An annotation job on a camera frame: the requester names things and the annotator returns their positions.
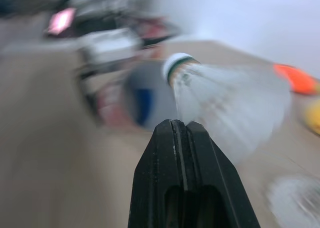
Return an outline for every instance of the white shuttlecock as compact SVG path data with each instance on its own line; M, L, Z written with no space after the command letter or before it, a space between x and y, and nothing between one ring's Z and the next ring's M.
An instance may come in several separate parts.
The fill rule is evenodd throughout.
M282 228L320 228L320 180L307 176L279 178L268 198Z
M177 53L162 75L173 88L180 120L202 124L233 164L270 137L291 103L290 84L271 67L203 65Z

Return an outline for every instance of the wooden floor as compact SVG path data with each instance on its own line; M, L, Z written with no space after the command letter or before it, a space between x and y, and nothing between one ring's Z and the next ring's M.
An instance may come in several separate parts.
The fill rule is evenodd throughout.
M1 49L40 39L40 20L0 22ZM215 42L168 44L164 56L175 52L204 63L269 65ZM81 65L68 49L0 59L0 227L127 227L134 169L151 134L97 126L75 83ZM298 119L305 101L294 96L280 131L237 166L262 228L279 227L266 199L275 178L320 177L319 137Z

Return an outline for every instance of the orange object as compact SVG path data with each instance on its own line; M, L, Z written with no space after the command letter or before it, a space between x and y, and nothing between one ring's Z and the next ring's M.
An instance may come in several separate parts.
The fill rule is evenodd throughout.
M294 92L301 94L320 93L319 82L306 72L283 64L275 64L274 68L279 74L290 81Z

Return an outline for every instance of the white wall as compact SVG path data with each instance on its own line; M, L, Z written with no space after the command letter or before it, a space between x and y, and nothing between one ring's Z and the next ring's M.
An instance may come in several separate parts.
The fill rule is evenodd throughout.
M187 33L320 78L320 0L161 0Z

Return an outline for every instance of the green stripe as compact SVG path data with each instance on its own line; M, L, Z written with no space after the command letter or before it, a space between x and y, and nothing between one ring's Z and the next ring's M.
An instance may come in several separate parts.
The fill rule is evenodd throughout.
M170 77L171 75L174 73L174 71L177 69L177 67L184 63L184 62L187 62L187 61L191 61L191 60L194 60L192 57L184 57L184 58L181 58L181 59L178 59L170 68L169 72L168 72L168 76L167 76L167 81L168 81L168 84L170 84Z

